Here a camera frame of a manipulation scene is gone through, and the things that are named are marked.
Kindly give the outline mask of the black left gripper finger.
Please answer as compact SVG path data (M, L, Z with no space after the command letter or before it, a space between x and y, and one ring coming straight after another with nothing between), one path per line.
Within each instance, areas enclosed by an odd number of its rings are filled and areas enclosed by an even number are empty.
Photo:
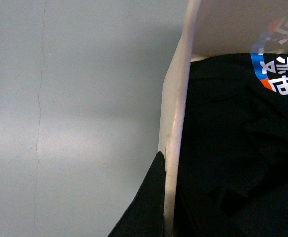
M161 237L164 225L165 159L156 156L132 203L109 233L110 237Z

